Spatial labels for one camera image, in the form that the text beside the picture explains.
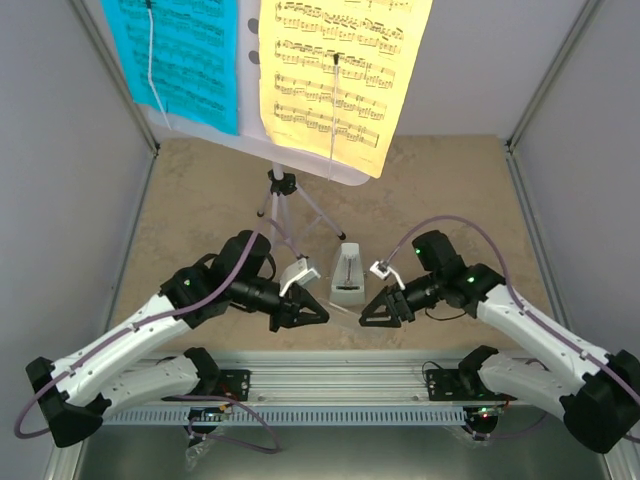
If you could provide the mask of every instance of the robotic arm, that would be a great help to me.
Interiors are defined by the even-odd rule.
[[[140,326],[150,316],[206,299],[229,277],[250,235],[251,232],[242,231],[226,242],[220,254],[206,255],[194,265],[178,270],[136,313],[83,349],[56,361],[39,357],[27,366],[35,392],[61,374],[68,374],[38,400],[58,447],[84,440],[104,419],[134,405],[174,395],[211,394],[220,371],[202,348],[191,348],[152,368],[133,372],[126,369],[167,341],[222,315],[229,306],[268,314],[272,332],[329,320],[327,311],[307,290],[289,281],[290,275],[284,279],[286,288],[258,276],[266,259],[274,265],[269,258],[269,241],[258,235],[239,273],[220,296],[191,312]],[[298,277],[301,270],[304,268],[295,269]],[[78,366],[78,360],[88,353],[92,353],[90,358]]]
[[[507,334],[548,370],[515,361],[482,346],[459,364],[470,395],[503,393],[522,399],[561,419],[587,448],[608,452],[640,420],[640,407],[618,383],[589,361],[595,358],[640,392],[640,362],[625,350],[611,355],[566,330],[524,300],[514,302],[505,279],[484,264],[465,265],[449,239],[434,230],[415,238],[414,250],[428,275],[406,285],[386,286],[362,311],[360,325],[399,328],[415,312],[445,301]],[[376,262],[372,272],[387,278],[389,266]],[[527,318],[529,313],[538,322]],[[559,338],[581,347],[569,348]]]

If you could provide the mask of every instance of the brown floor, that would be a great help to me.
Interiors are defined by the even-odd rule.
[[[179,268],[243,229],[252,229],[256,208],[267,185],[265,160],[200,140],[172,140],[161,154],[138,226],[127,266],[116,323],[129,316]],[[347,233],[360,243],[368,268],[386,256],[397,241],[422,219],[437,214],[467,217],[484,227],[502,249],[516,288],[545,311],[548,302],[513,191],[500,142],[494,137],[397,137],[382,177],[359,187],[298,173],[306,191]],[[315,218],[301,198],[290,201],[298,231]],[[442,222],[467,263],[484,262],[498,269],[489,247],[465,226]],[[326,301],[331,263],[340,241],[324,224],[302,242],[303,252],[321,267],[324,278],[311,291]],[[294,257],[284,247],[275,252],[280,270]],[[406,281],[422,275],[406,246],[394,265]],[[371,299],[383,283],[367,279]],[[197,330],[170,342],[164,350],[205,346],[212,350],[456,349],[479,344],[513,347],[496,330],[468,317],[436,322],[420,314],[400,329],[364,329],[357,314],[330,309],[326,325],[268,331],[261,314],[229,309]],[[434,315],[454,313],[447,306]]]

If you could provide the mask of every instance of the tripod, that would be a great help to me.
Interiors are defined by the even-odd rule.
[[[287,239],[290,242],[294,242],[293,236],[293,224],[291,223],[291,215],[289,213],[289,204],[287,197],[294,192],[298,192],[302,198],[309,204],[311,208],[315,210],[318,214],[316,219],[311,222],[304,229],[300,237],[297,240],[302,240],[307,233],[311,231],[313,227],[315,227],[320,220],[324,220],[327,225],[335,232],[340,240],[344,240],[347,238],[342,229],[335,223],[329,216],[318,206],[316,202],[309,196],[307,192],[300,186],[300,184],[296,183],[296,176],[293,173],[284,173],[282,171],[282,165],[279,163],[272,163],[273,169],[269,170],[267,176],[269,177],[269,185],[267,187],[267,193],[264,197],[264,201],[262,202],[262,206],[260,210],[258,210],[258,216],[263,217],[265,209],[267,208],[267,203],[269,203],[269,199],[271,199],[271,219],[275,222],[278,221],[278,209],[280,209],[282,213],[282,227],[287,235]],[[269,241],[272,245],[275,240],[275,227],[271,227],[271,233],[269,235]]]

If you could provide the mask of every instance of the gray floor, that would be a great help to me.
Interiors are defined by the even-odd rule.
[[[540,413],[514,408],[501,431],[517,431]],[[179,428],[110,427],[94,435],[76,480],[212,479],[607,479],[602,457],[579,445],[555,419],[517,440],[474,444],[458,428],[316,427],[277,429],[286,450],[275,456],[214,444],[191,473]],[[265,442],[259,429],[236,438]]]

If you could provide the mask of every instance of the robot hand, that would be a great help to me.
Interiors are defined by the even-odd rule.
[[[640,392],[640,362],[633,355],[625,350],[611,355],[566,330],[524,300],[499,273],[484,264],[466,266],[437,230],[420,235],[412,245],[431,273],[406,285],[385,286],[363,309],[360,325],[398,328],[413,322],[416,311],[445,301],[507,334],[548,369],[482,346],[459,365],[470,394],[491,391],[537,406],[560,418],[578,441],[598,453],[608,452],[640,420],[640,406],[609,373]],[[380,277],[391,270],[381,262],[372,269]]]
[[[271,245],[262,235],[233,281],[207,302],[228,282],[250,237],[251,232],[242,231],[225,243],[220,254],[206,255],[178,270],[136,313],[81,350],[56,361],[39,357],[27,366],[58,447],[84,440],[122,409],[173,395],[211,394],[219,369],[201,348],[152,368],[129,373],[125,369],[172,338],[222,315],[229,306],[268,314],[272,332],[329,320],[327,311],[297,283],[287,280],[287,288],[281,289],[279,283],[258,276],[266,259],[274,268]],[[200,308],[192,307],[203,301]]]

